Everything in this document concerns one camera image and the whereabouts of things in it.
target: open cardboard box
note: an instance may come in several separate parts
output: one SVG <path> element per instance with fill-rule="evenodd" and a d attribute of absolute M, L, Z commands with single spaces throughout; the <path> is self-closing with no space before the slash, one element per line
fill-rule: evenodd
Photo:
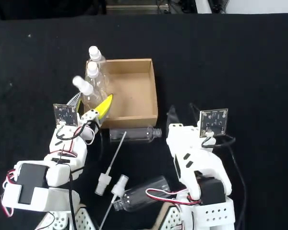
<path fill-rule="evenodd" d="M 107 60 L 103 68 L 113 102 L 102 128 L 155 126 L 158 105 L 152 60 Z"/>

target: white spray cap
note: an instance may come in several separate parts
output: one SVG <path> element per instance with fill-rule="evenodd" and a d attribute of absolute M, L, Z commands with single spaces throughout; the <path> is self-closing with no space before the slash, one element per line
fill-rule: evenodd
<path fill-rule="evenodd" d="M 95 190 L 95 193 L 97 195 L 102 196 L 105 192 L 106 187 L 109 185 L 110 181 L 111 181 L 111 177 L 109 175 L 101 173 L 100 177 L 98 179 L 98 185 L 97 185 L 97 188 Z"/>
<path fill-rule="evenodd" d="M 94 91 L 93 86 L 80 76 L 75 76 L 72 80 L 72 83 L 79 89 L 81 93 L 86 96 L 91 95 Z"/>
<path fill-rule="evenodd" d="M 114 187 L 112 188 L 111 193 L 113 195 L 116 195 L 118 197 L 122 197 L 124 195 L 125 192 L 125 186 L 126 183 L 128 182 L 129 178 L 128 176 L 125 175 L 121 175 L 119 181 L 116 183 L 116 185 L 114 185 Z"/>
<path fill-rule="evenodd" d="M 96 78 L 99 75 L 97 63 L 94 61 L 90 61 L 87 64 L 86 73 L 90 78 Z"/>
<path fill-rule="evenodd" d="M 96 46 L 89 47 L 88 53 L 93 61 L 100 61 L 102 58 L 102 55 Z"/>

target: black tabletop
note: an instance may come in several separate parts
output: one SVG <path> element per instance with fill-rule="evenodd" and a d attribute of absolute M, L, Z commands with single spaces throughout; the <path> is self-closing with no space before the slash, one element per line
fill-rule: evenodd
<path fill-rule="evenodd" d="M 0 194 L 6 172 L 20 160 L 41 160 L 48 152 L 55 122 L 53 103 L 76 93 L 74 75 L 84 74 L 91 45 L 107 59 L 152 58 L 159 117 L 174 104 L 185 125 L 188 109 L 229 108 L 228 133 L 248 186 L 246 226 L 250 230 L 288 227 L 288 14 L 97 16 L 0 22 Z M 111 200 L 94 194 L 100 172 L 114 154 L 106 143 L 90 146 L 74 189 L 98 223 Z M 237 215 L 242 187 L 226 149 L 218 150 L 232 181 Z M 151 144 L 123 144 L 112 169 L 113 186 L 129 176 L 128 188 L 164 175 L 172 189 L 176 178 L 165 137 Z M 152 227 L 161 204 L 136 213 L 112 210 L 106 230 Z M 0 229 L 33 229 L 43 214 L 16 210 Z"/>

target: clear plastic bottle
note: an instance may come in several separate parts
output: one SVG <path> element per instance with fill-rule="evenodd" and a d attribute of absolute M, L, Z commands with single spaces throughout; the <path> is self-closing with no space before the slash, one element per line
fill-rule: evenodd
<path fill-rule="evenodd" d="M 85 107 L 88 109 L 95 109 L 100 103 L 102 103 L 103 100 L 100 92 L 95 91 L 93 85 L 85 81 L 82 77 L 74 77 L 72 83 L 82 93 L 81 100 Z"/>
<path fill-rule="evenodd" d="M 146 195 L 145 190 L 147 188 L 156 188 L 167 192 L 170 191 L 168 182 L 166 181 L 164 176 L 159 176 L 148 181 L 147 183 L 141 184 L 125 191 L 124 195 L 119 200 L 114 201 L 113 206 L 115 210 L 119 211 L 124 209 L 128 212 L 134 212 L 156 202 L 156 200 L 151 199 Z M 162 192 L 154 192 L 152 194 L 161 198 L 167 198 L 170 196 Z"/>
<path fill-rule="evenodd" d="M 94 61 L 98 64 L 99 71 L 104 76 L 104 82 L 106 86 L 109 84 L 108 73 L 105 68 L 105 62 L 107 61 L 104 56 L 102 56 L 100 50 L 96 46 L 91 46 L 88 49 L 88 53 L 90 56 L 89 61 Z"/>
<path fill-rule="evenodd" d="M 101 97 L 105 100 L 108 95 L 106 93 L 106 83 L 105 78 L 100 73 L 97 63 L 90 61 L 87 63 L 86 78 L 91 85 L 93 85 L 95 91 L 99 90 Z"/>
<path fill-rule="evenodd" d="M 114 128 L 110 129 L 110 141 L 120 141 L 127 132 L 124 141 L 134 141 L 149 143 L 154 138 L 160 138 L 162 131 L 160 128 L 153 128 L 152 126 L 144 128 Z"/>

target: circuit board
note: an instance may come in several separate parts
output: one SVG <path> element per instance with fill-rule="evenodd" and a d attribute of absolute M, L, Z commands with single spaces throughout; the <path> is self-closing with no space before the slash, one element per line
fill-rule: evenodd
<path fill-rule="evenodd" d="M 76 106 L 65 104 L 53 104 L 56 124 L 66 122 L 67 126 L 78 126 Z"/>
<path fill-rule="evenodd" d="M 227 125 L 228 109 L 204 110 L 200 113 L 200 137 L 206 132 L 214 132 L 214 137 L 224 136 Z"/>

